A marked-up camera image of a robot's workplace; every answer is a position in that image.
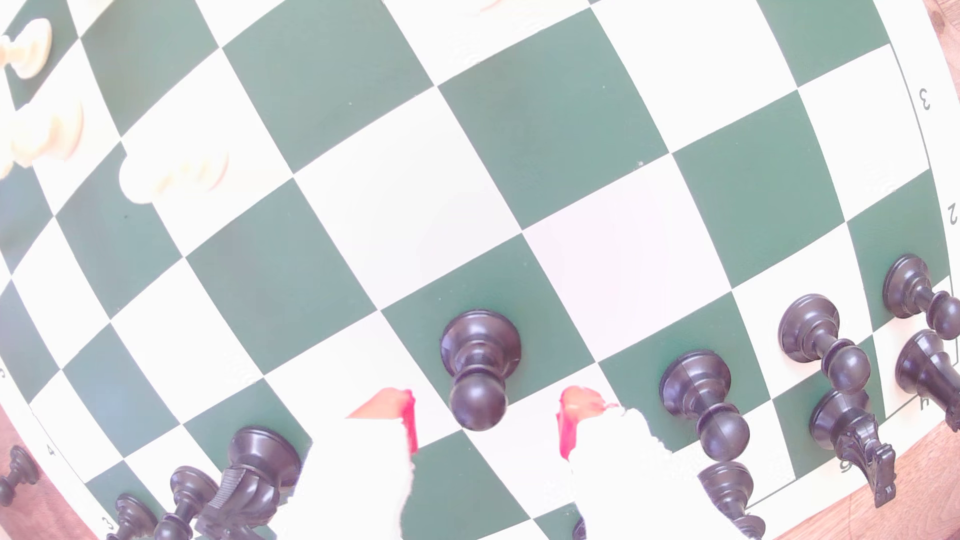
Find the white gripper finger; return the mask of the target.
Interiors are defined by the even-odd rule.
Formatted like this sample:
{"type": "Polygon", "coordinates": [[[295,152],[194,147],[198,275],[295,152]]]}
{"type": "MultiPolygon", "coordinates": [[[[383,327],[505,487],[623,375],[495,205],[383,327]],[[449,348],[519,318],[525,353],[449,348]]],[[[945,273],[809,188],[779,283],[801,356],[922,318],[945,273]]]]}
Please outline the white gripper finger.
{"type": "Polygon", "coordinates": [[[279,539],[401,539],[418,450],[416,397],[384,387],[310,450],[279,539]]]}
{"type": "Polygon", "coordinates": [[[560,393],[557,421],[588,539],[724,538],[724,516],[641,411],[571,385],[560,393]]]}

